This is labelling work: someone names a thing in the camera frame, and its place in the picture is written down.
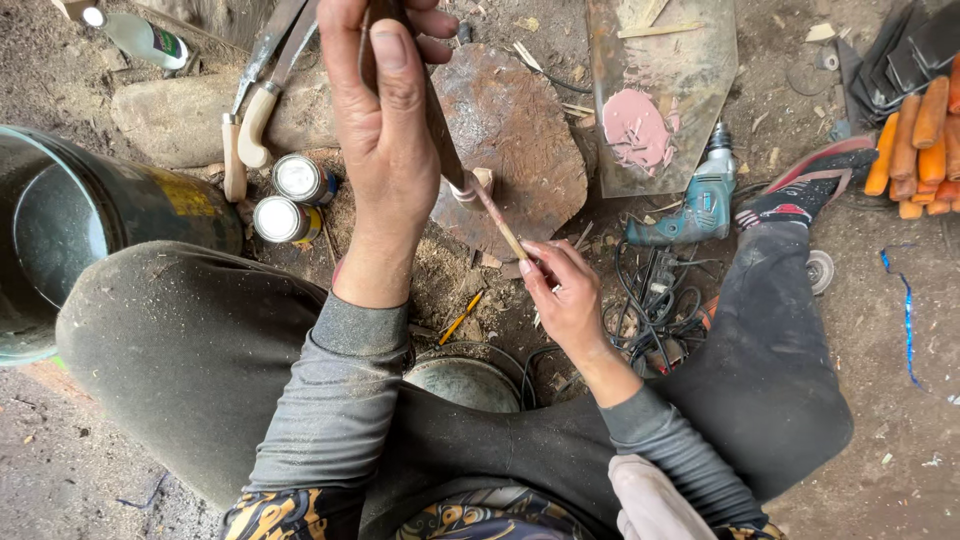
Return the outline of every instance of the metal bucket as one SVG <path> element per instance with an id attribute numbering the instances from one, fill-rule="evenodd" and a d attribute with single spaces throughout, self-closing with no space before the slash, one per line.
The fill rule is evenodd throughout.
<path id="1" fill-rule="evenodd" d="M 466 356 L 443 356 L 414 366 L 403 378 L 445 400 L 487 412 L 519 412 L 520 393 L 496 366 Z"/>
<path id="2" fill-rule="evenodd" d="M 150 240 L 243 248 L 212 185 L 13 126 L 0 126 L 0 220 L 0 365 L 56 353 L 57 313 L 100 258 Z"/>

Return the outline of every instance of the plastic bottle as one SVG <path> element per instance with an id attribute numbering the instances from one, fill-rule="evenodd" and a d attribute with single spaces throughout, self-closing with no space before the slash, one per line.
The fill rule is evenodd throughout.
<path id="1" fill-rule="evenodd" d="M 190 54 L 182 39 L 136 15 L 87 8 L 84 21 L 106 32 L 125 53 L 164 69 L 180 69 Z"/>

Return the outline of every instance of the black pants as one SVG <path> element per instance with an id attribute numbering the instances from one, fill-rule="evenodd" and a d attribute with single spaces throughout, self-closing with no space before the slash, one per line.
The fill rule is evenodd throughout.
<path id="1" fill-rule="evenodd" d="M 652 383 L 761 501 L 852 435 L 804 270 L 807 238 L 792 223 L 744 233 L 706 343 Z M 263 264 L 153 242 L 84 272 L 57 340 L 73 377 L 122 428 L 226 507 L 247 481 L 325 298 L 318 286 Z M 492 479 L 538 488 L 578 509 L 588 527 L 615 531 L 612 454 L 590 397 L 498 415 L 404 385 L 368 490 L 373 532 L 363 537 Z"/>

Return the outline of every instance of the sleeve cuff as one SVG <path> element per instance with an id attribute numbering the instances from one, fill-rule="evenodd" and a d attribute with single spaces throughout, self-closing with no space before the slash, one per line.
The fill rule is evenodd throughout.
<path id="1" fill-rule="evenodd" d="M 627 401 L 599 408 L 617 447 L 642 442 L 669 422 L 673 410 L 672 405 L 646 384 Z"/>
<path id="2" fill-rule="evenodd" d="M 338 355 L 385 355 L 407 342 L 407 305 L 385 309 L 354 306 L 330 292 L 310 336 Z"/>

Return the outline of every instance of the flip-flop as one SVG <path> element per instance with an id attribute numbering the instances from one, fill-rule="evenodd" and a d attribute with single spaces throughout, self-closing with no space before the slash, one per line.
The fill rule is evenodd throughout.
<path id="1" fill-rule="evenodd" d="M 849 152 L 850 150 L 861 150 L 864 148 L 876 148 L 874 139 L 871 136 L 855 136 L 828 144 L 819 150 L 815 150 L 810 154 L 803 156 L 799 161 L 791 165 L 786 172 L 781 174 L 780 177 L 774 180 L 769 187 L 764 189 L 763 193 L 771 193 L 773 191 L 777 191 L 778 189 L 783 189 L 788 185 L 795 184 L 797 182 L 803 182 L 804 180 L 835 178 L 836 172 L 834 171 L 815 171 L 802 176 L 800 173 L 813 161 L 819 158 L 833 156 L 834 154 L 841 154 L 843 152 Z M 851 173 L 852 171 L 847 169 L 842 175 L 840 175 L 840 184 L 837 186 L 836 191 L 833 192 L 830 200 L 827 201 L 827 204 L 830 204 L 834 199 L 839 197 L 845 189 L 847 189 L 847 184 L 850 183 Z"/>

